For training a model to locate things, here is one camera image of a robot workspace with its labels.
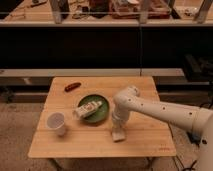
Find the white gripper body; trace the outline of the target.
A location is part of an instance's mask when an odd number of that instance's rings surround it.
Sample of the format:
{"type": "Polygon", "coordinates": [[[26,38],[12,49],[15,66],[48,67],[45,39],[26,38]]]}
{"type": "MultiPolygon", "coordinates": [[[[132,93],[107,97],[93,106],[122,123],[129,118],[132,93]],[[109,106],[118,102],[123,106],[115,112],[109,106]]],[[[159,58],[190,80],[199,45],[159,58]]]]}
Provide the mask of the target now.
{"type": "Polygon", "coordinates": [[[112,113],[112,132],[122,133],[124,131],[124,126],[129,120],[128,112],[113,112],[112,113]]]}

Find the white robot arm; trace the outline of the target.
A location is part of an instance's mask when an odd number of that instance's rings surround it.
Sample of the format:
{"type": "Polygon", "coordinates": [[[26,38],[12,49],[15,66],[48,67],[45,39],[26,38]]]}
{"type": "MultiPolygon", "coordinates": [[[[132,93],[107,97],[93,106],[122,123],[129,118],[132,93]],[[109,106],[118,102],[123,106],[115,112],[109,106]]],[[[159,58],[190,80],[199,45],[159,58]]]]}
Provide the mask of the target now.
{"type": "Polygon", "coordinates": [[[124,125],[130,112],[138,112],[172,124],[201,138],[196,171],[213,171],[213,110],[175,103],[152,101],[140,97],[137,87],[129,86],[114,97],[112,111],[113,141],[126,138],[124,125]]]}

